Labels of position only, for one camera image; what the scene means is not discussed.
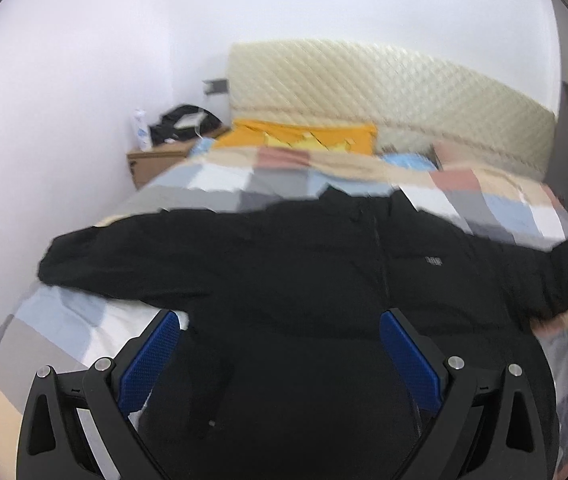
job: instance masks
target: checkered bedding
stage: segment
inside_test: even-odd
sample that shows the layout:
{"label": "checkered bedding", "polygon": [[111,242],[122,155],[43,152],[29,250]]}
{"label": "checkered bedding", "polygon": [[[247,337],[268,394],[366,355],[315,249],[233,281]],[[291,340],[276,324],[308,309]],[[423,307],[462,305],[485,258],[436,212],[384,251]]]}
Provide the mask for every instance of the checkered bedding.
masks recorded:
{"label": "checkered bedding", "polygon": [[[102,224],[171,208],[247,211],[282,199],[315,197],[326,186],[351,195],[401,188],[415,207],[467,232],[550,248],[568,238],[568,214],[542,184],[490,167],[413,171],[371,156],[280,148],[215,150],[171,168],[120,205]],[[76,290],[35,284],[0,327],[0,480],[15,477],[17,439],[35,371],[89,367],[139,335],[156,310]],[[180,314],[182,328],[187,317]],[[568,313],[535,326],[556,382],[561,421],[558,479],[568,473]],[[92,420],[80,414],[107,479],[118,478]]]}

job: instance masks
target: wall outlet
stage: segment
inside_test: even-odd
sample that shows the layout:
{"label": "wall outlet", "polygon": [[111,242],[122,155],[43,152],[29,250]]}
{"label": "wall outlet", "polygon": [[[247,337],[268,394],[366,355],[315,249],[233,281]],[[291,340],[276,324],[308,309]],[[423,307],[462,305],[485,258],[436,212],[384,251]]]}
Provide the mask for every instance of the wall outlet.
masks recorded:
{"label": "wall outlet", "polygon": [[204,94],[228,94],[228,79],[208,79],[204,83]]}

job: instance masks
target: beige headboard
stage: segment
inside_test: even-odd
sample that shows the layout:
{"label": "beige headboard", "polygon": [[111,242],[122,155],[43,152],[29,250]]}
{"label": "beige headboard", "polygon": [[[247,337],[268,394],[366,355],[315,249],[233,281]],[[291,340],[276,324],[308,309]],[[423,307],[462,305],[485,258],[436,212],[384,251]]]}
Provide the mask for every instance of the beige headboard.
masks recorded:
{"label": "beige headboard", "polygon": [[434,140],[455,140],[536,180],[550,158],[550,110],[473,70],[404,48],[331,40],[237,43],[228,79],[234,119],[373,122],[379,151],[425,153]]}

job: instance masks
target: nightstand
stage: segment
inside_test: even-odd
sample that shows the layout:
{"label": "nightstand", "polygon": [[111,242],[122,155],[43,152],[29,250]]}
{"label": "nightstand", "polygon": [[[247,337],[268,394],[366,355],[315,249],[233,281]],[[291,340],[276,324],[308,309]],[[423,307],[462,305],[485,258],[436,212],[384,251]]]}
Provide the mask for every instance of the nightstand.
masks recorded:
{"label": "nightstand", "polygon": [[[227,126],[203,135],[203,137],[216,138],[228,131]],[[161,144],[155,146],[150,152],[142,152],[141,150],[133,150],[126,154],[128,158],[128,167],[130,174],[133,176],[135,187],[140,187],[154,179],[162,171],[168,170],[171,166],[183,161],[188,155],[199,137],[186,140],[184,142],[173,142],[171,144]]]}

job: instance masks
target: black bag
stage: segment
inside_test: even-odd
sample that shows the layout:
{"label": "black bag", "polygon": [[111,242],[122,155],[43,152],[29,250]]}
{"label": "black bag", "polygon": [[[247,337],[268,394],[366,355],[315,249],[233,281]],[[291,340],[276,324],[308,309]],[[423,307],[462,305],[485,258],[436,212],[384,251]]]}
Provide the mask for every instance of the black bag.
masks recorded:
{"label": "black bag", "polygon": [[176,128],[175,126],[185,115],[199,112],[205,113],[204,119],[199,124],[199,134],[201,136],[218,129],[222,125],[222,121],[204,108],[195,105],[180,105],[161,116],[160,122],[150,127],[153,145],[163,144],[166,142],[166,139],[183,141],[197,137],[197,129],[194,126],[186,128]]}

